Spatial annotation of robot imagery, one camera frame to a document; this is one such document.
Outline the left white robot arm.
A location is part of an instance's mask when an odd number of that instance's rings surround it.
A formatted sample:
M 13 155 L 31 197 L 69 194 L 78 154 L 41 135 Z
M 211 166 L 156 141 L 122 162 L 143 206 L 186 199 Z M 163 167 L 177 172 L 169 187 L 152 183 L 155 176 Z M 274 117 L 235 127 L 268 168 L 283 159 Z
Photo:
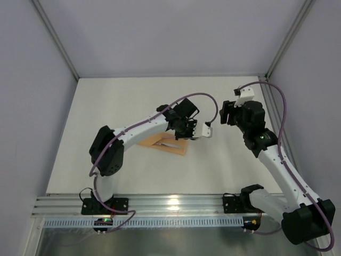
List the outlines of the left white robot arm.
M 113 196 L 113 175 L 117 173 L 124 160 L 124 152 L 142 140 L 158 133 L 173 130 L 175 139 L 192 139 L 197 120 L 193 117 L 198 108 L 184 99 L 174 107 L 159 106 L 148 117 L 129 126 L 110 129 L 101 127 L 89 149 L 93 167 L 90 176 L 94 179 L 94 197 L 106 202 Z

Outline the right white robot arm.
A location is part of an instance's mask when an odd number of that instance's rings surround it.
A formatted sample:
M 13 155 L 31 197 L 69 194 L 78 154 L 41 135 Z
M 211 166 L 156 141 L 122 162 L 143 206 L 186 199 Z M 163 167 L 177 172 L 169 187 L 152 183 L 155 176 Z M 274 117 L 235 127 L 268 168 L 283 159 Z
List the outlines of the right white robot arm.
M 219 111 L 221 124 L 236 126 L 243 135 L 246 147 L 268 169 L 280 187 L 282 201 L 258 184 L 244 187 L 240 201 L 247 211 L 260 210 L 277 221 L 294 245 L 332 234 L 335 206 L 322 200 L 302 179 L 278 145 L 278 137 L 265 122 L 265 110 L 258 101 L 236 106 L 224 101 Z

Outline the peach cloth napkin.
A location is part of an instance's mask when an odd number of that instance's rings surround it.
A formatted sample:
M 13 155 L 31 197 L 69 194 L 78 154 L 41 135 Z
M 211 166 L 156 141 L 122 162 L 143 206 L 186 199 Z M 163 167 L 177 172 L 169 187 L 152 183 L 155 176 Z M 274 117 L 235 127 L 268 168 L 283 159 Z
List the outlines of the peach cloth napkin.
M 158 150 L 165 151 L 168 153 L 184 156 L 186 154 L 186 150 L 188 148 L 189 142 L 187 140 L 177 140 L 176 141 L 174 139 L 162 139 L 161 138 L 162 135 L 168 135 L 168 134 L 170 134 L 170 133 L 168 133 L 168 132 L 157 133 L 155 135 L 152 135 L 152 136 L 140 141 L 137 144 L 139 146 L 154 148 L 154 149 L 158 149 Z M 170 147 L 163 147 L 163 146 L 157 145 L 157 143 L 161 143 L 161 142 L 174 143 L 174 144 L 182 145 L 183 148 L 178 149 L 178 148 L 170 148 Z

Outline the pink-handled table knife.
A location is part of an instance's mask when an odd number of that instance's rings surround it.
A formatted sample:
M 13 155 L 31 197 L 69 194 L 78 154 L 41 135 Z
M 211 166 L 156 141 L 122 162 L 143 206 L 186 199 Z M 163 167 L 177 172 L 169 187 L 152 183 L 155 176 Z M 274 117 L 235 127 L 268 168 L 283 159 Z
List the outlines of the pink-handled table knife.
M 178 148 L 178 149 L 182 149 L 183 146 L 182 145 L 178 145 L 178 144 L 174 144 L 174 143 L 157 143 L 157 145 L 159 146 L 163 146 L 163 147 L 170 147 L 170 148 Z

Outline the pink-handled fork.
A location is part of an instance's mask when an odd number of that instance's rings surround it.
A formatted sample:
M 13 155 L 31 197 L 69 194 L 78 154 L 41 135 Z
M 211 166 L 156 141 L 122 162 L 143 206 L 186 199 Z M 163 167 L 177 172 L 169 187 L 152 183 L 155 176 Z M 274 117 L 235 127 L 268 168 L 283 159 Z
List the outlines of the pink-handled fork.
M 162 135 L 161 136 L 162 139 L 174 139 L 174 140 L 192 140 L 192 141 L 195 141 L 195 140 L 199 140 L 200 137 L 187 137 L 187 138 L 180 138 L 180 137 L 176 137 L 175 135 L 173 134 L 168 134 L 168 135 Z

